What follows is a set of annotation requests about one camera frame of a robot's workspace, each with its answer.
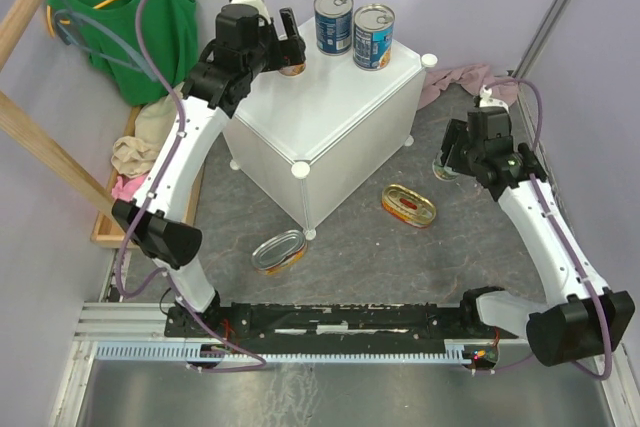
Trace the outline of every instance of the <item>green tank top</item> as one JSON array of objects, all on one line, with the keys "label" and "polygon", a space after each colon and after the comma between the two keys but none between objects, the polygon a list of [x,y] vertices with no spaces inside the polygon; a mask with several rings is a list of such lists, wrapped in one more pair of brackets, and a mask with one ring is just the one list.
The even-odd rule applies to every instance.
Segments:
[{"label": "green tank top", "polygon": [[[93,6],[104,0],[67,0],[79,13],[90,16],[118,34],[140,51],[135,33],[136,8],[140,0],[116,0],[102,9]],[[65,8],[61,0],[48,0],[55,10]],[[195,0],[149,0],[142,17],[142,32],[154,62],[172,86],[182,82],[198,59],[198,28]],[[125,52],[113,40],[89,25],[77,27],[86,44],[116,59],[127,60]],[[152,82],[116,62],[89,54],[91,64],[111,76],[124,99],[131,105],[154,102],[167,95],[160,82]]]}]

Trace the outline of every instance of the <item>white plastic box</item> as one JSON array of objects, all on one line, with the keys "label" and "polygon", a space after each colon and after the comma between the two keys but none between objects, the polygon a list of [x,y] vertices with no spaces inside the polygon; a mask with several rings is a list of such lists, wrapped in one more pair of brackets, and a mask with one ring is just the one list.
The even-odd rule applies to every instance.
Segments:
[{"label": "white plastic box", "polygon": [[[413,142],[426,65],[394,41],[389,64],[365,71],[352,51],[321,53],[313,19],[299,30],[307,44],[306,70],[296,77],[260,74],[224,137],[231,167],[242,169],[313,239],[336,207]],[[435,58],[424,57],[425,64]]]}]

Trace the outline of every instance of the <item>wooden pole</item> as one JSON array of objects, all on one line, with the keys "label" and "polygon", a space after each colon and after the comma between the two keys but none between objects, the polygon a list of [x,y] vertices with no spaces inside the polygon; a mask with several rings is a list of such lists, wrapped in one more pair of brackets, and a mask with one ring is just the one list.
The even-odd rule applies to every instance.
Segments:
[{"label": "wooden pole", "polygon": [[112,218],[113,198],[107,190],[2,91],[0,125],[13,140],[80,192],[100,212]]},{"label": "wooden pole", "polygon": [[[0,70],[7,63],[42,1],[15,0],[2,20]],[[0,92],[0,128],[80,192],[100,212],[111,218],[113,199],[106,189],[3,92]]]},{"label": "wooden pole", "polygon": [[43,0],[15,0],[0,24],[0,70]]}]

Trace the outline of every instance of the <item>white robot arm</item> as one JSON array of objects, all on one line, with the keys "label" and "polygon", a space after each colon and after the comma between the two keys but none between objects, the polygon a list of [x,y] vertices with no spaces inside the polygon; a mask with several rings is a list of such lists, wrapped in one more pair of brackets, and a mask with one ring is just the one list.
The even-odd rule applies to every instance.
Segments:
[{"label": "white robot arm", "polygon": [[612,292],[580,249],[558,210],[547,175],[527,144],[514,151],[504,102],[483,89],[467,122],[451,120],[434,171],[475,177],[509,216],[538,270],[546,302],[501,288],[465,293],[467,321],[500,327],[529,341],[544,365],[604,352],[597,296],[615,350],[635,310],[629,294]]},{"label": "white robot arm", "polygon": [[176,136],[182,137],[133,240],[171,280],[203,319],[216,315],[220,298],[207,280],[198,250],[202,233],[182,224],[191,187],[213,142],[224,130],[239,102],[261,72],[278,70],[305,60],[304,41],[291,9],[281,9],[286,37],[279,39],[263,0],[231,0],[216,17],[216,39],[202,52],[182,89],[185,127],[173,125],[154,168],[132,202],[117,200],[114,218],[127,230],[147,200],[153,180],[170,155]]}]

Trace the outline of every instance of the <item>beige cloth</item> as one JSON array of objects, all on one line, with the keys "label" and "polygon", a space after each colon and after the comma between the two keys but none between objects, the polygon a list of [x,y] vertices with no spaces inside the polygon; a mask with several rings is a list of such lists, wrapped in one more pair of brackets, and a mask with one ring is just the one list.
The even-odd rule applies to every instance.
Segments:
[{"label": "beige cloth", "polygon": [[[180,98],[181,88],[182,84],[174,88]],[[169,95],[143,107],[136,118],[134,136],[120,137],[113,144],[111,164],[120,174],[129,178],[149,172],[175,119],[176,106]]]}]

